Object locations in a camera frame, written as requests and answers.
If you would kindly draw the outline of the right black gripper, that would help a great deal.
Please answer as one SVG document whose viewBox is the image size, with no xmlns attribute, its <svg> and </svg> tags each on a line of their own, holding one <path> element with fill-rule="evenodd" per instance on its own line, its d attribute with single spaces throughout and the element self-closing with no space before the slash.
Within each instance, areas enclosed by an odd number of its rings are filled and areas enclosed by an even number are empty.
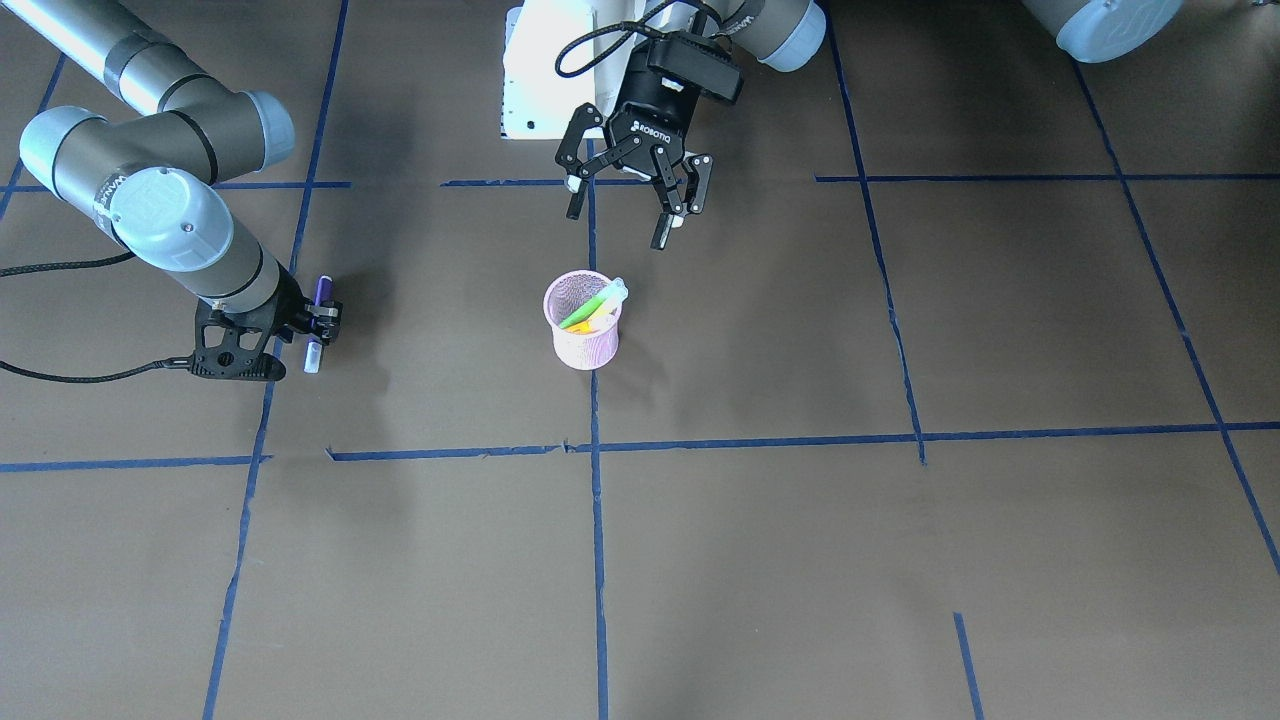
<svg viewBox="0 0 1280 720">
<path fill-rule="evenodd" d="M 297 281 L 278 281 L 271 296 L 271 334 L 291 343 L 302 333 L 326 347 L 340 333 L 343 304 L 333 299 L 311 304 Z"/>
</svg>

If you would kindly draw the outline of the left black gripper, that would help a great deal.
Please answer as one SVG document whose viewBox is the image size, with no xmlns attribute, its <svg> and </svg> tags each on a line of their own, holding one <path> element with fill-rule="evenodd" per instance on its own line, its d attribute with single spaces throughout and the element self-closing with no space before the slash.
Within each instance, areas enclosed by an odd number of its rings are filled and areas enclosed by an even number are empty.
<svg viewBox="0 0 1280 720">
<path fill-rule="evenodd" d="M 707 205 L 716 159 L 710 154 L 685 158 L 685 136 L 699 97 L 698 86 L 658 70 L 626 70 L 609 115 L 591 102 L 577 106 L 556 151 L 556 163 L 564 170 L 564 187 L 571 192 L 566 218 L 580 218 L 586 183 L 607 168 L 644 181 L 652 178 L 660 214 L 650 247 L 663 250 L 684 218 L 701 214 Z M 590 129 L 604 133 L 605 149 L 598 154 L 580 151 Z"/>
</svg>

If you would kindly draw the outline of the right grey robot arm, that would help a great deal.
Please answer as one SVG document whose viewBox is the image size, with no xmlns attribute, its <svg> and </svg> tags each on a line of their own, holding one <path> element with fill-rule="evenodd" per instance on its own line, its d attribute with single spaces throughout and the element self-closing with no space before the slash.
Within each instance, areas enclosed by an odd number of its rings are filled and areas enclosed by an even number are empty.
<svg viewBox="0 0 1280 720">
<path fill-rule="evenodd" d="M 289 327 L 333 341 L 339 306 L 306 299 L 214 188 L 292 154 L 284 105 L 228 88 L 118 1 L 6 9 L 137 111 L 114 123 L 83 108 L 49 108 L 20 136 L 28 173 L 207 307 L 227 316 L 269 307 L 268 333 Z"/>
</svg>

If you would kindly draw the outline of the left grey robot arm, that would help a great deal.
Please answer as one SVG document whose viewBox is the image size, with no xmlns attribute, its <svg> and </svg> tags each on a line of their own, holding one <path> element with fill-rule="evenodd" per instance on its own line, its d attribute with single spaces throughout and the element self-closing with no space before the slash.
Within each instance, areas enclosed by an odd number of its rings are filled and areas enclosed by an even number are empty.
<svg viewBox="0 0 1280 720">
<path fill-rule="evenodd" d="M 742 90 L 736 47 L 777 72 L 803 68 L 826 38 L 828 18 L 817 1 L 641 1 L 632 10 L 608 1 L 605 23 L 567 40 L 554 72 L 575 79 L 609 59 L 623 60 L 609 109 L 586 101 L 570 114 L 556 151 L 571 199 L 566 217 L 580 217 L 589 182 L 613 168 L 648 182 L 660 211 L 652 246 L 662 250 L 673 229 L 699 215 L 714 160 L 689 147 L 701 97 L 733 105 Z"/>
</svg>

